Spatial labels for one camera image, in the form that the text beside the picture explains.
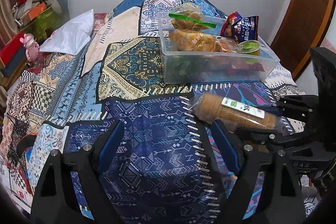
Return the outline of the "brown round cracker roll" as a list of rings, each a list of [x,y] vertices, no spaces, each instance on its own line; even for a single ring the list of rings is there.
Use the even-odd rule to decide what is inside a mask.
[[[191,98],[188,104],[199,120],[208,124],[220,120],[231,132],[239,127],[246,127],[286,134],[286,127],[280,117],[228,97],[204,93]]]

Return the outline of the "green jelly cup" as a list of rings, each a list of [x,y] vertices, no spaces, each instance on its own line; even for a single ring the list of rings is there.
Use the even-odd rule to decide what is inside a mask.
[[[239,43],[238,48],[240,53],[248,55],[260,55],[261,43],[257,40],[248,40]]]

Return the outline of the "dark blue snack bag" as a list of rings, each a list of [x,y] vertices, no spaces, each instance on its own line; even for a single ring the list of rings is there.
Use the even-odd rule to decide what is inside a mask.
[[[241,43],[258,40],[259,16],[241,16],[238,12],[230,14],[223,24],[220,36],[232,38]]]

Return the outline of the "clear plastic storage box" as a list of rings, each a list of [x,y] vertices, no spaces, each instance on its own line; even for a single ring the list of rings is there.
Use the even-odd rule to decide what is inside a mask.
[[[243,53],[224,52],[197,52],[178,51],[169,39],[169,34],[174,31],[168,12],[158,12],[158,32],[161,41],[161,60],[163,63],[163,77],[165,81],[165,63],[173,56],[191,56],[193,58],[207,59],[206,67],[202,73],[203,79],[196,83],[220,83],[225,81],[258,81],[266,79],[269,74],[280,63],[280,59],[270,49],[268,44],[261,38],[257,41],[261,43],[260,55],[248,55]],[[265,72],[252,75],[229,75],[227,67],[238,59],[252,58],[258,59],[263,65]]]

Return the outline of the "green peas snack bag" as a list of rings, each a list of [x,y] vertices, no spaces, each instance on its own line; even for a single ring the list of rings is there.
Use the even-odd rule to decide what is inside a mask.
[[[195,83],[203,79],[207,59],[191,56],[173,56],[165,63],[165,81],[168,84]]]

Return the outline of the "orange pastry pack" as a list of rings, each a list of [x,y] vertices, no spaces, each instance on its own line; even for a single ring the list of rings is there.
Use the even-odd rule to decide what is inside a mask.
[[[233,52],[236,45],[232,39],[217,37],[200,31],[176,29],[169,39],[178,51]]]

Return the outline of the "green-sealed clear cookie bag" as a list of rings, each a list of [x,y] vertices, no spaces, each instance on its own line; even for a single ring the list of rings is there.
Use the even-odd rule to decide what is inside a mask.
[[[190,3],[173,8],[168,16],[174,28],[179,30],[203,31],[217,27],[216,24],[205,21],[201,9]]]

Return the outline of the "patchwork blue bed quilt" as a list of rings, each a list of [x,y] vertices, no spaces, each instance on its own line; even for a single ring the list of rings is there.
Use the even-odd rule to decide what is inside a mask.
[[[208,0],[124,0],[95,16],[91,40],[76,55],[54,53],[39,73],[24,71],[9,90],[1,141],[1,184],[30,213],[35,187],[53,149],[75,152],[119,119],[125,135],[102,175],[125,223],[211,223],[214,182],[202,163],[202,125],[187,110],[193,94],[218,93],[251,106],[300,94],[280,63],[264,80],[166,84],[158,12],[197,5],[224,23]]]

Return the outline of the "brown wooden door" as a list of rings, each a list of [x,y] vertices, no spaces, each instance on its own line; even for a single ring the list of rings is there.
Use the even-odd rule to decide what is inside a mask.
[[[310,49],[322,44],[334,11],[335,0],[290,0],[271,48],[294,80],[311,61]]]

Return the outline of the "red and navy boxes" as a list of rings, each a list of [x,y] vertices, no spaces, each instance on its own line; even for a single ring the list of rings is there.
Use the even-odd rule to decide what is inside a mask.
[[[25,47],[20,41],[24,37],[23,32],[16,34],[3,49],[1,49],[1,73],[4,77],[10,77],[26,59]]]

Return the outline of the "pink plush toy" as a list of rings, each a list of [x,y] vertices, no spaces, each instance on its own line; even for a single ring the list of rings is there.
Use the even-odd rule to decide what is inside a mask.
[[[29,62],[34,62],[39,54],[39,44],[35,41],[32,34],[23,34],[20,42],[26,49],[26,57]]]

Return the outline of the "white pillow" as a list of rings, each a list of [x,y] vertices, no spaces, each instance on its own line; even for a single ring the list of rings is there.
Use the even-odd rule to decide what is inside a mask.
[[[40,46],[41,52],[76,56],[90,42],[94,26],[94,12],[89,10],[69,20]]]

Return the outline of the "striped red curtain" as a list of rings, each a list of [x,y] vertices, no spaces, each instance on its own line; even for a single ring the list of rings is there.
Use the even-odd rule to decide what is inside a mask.
[[[18,33],[12,11],[14,2],[15,0],[1,0],[1,48]]]

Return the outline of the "pile of clothes and boxes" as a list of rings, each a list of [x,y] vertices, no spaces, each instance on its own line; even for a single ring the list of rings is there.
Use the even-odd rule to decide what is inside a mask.
[[[70,19],[68,0],[18,0],[12,11],[19,30],[33,34],[38,43]]]

